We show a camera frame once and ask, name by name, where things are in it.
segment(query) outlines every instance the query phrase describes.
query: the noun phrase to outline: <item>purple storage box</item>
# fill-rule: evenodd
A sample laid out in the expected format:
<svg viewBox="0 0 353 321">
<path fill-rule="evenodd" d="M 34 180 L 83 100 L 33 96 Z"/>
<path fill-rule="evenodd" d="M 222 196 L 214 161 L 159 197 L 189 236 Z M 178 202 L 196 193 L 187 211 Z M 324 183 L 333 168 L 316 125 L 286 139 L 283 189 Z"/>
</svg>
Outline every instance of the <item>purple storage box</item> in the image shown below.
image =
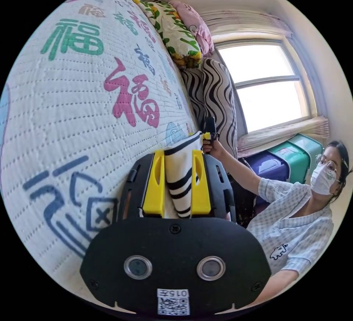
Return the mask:
<svg viewBox="0 0 353 321">
<path fill-rule="evenodd" d="M 246 161 L 257 175 L 264 179 L 287 181 L 289 178 L 289 166 L 281 158 L 264 151 L 246 158 Z M 256 204 L 266 203 L 260 196 L 256 198 Z"/>
</svg>

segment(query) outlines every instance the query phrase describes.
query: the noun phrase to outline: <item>light blue shirt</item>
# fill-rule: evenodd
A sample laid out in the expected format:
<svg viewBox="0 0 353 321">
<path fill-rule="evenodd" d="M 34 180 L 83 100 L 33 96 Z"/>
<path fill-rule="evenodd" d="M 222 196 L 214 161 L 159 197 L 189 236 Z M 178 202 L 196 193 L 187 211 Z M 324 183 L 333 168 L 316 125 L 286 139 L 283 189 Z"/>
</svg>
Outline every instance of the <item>light blue shirt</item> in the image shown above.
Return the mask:
<svg viewBox="0 0 353 321">
<path fill-rule="evenodd" d="M 309 185 L 261 178 L 258 192 L 271 204 L 251 220 L 248 231 L 260 242 L 272 275 L 284 269 L 302 274 L 316 262 L 332 234 L 329 205 L 316 213 L 290 218 L 311 197 Z"/>
</svg>

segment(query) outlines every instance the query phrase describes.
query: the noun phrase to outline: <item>mattress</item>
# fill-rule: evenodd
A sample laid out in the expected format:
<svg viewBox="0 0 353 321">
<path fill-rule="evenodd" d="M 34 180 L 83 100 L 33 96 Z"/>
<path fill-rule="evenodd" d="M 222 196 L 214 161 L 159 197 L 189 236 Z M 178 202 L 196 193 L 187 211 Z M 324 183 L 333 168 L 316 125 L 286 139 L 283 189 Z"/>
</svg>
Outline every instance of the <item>mattress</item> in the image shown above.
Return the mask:
<svg viewBox="0 0 353 321">
<path fill-rule="evenodd" d="M 114 218 L 134 162 L 198 130 L 162 40 L 132 0 L 67 0 L 20 52 L 0 123 L 16 232 L 59 285 L 103 306 L 79 274 L 87 246 Z"/>
</svg>

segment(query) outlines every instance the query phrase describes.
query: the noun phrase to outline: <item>striped pillow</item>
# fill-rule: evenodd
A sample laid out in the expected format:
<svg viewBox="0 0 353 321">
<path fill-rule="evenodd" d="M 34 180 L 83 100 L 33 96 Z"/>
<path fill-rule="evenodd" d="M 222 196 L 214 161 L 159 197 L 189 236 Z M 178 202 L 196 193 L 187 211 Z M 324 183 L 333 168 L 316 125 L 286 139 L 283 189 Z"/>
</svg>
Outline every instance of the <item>striped pillow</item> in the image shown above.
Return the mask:
<svg viewBox="0 0 353 321">
<path fill-rule="evenodd" d="M 201 71 L 204 116 L 215 118 L 220 143 L 229 154 L 238 158 L 234 92 L 229 71 L 223 64 L 210 58 L 203 59 Z"/>
<path fill-rule="evenodd" d="M 205 109 L 203 102 L 203 75 L 199 68 L 181 70 L 181 75 L 188 92 L 191 106 L 195 112 L 197 123 L 203 130 L 205 121 Z"/>
</svg>

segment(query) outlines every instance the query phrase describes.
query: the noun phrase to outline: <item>zebra-striped cushion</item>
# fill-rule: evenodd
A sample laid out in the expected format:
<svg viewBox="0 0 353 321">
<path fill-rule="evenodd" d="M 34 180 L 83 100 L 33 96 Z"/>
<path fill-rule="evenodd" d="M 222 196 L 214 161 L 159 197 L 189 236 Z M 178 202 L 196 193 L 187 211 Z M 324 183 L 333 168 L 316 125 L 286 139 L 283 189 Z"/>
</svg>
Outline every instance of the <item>zebra-striped cushion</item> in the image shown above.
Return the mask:
<svg viewBox="0 0 353 321">
<path fill-rule="evenodd" d="M 164 150 L 167 187 L 180 218 L 190 218 L 193 149 L 202 149 L 201 132 Z"/>
<path fill-rule="evenodd" d="M 220 143 L 233 157 L 238 158 L 234 92 L 229 71 L 210 58 L 203 59 L 201 70 L 204 116 L 215 118 Z"/>
<path fill-rule="evenodd" d="M 188 68 L 181 70 L 186 90 L 188 92 L 191 106 L 195 112 L 197 123 L 203 130 L 205 121 L 205 109 L 203 100 L 203 73 L 200 68 Z"/>
</svg>

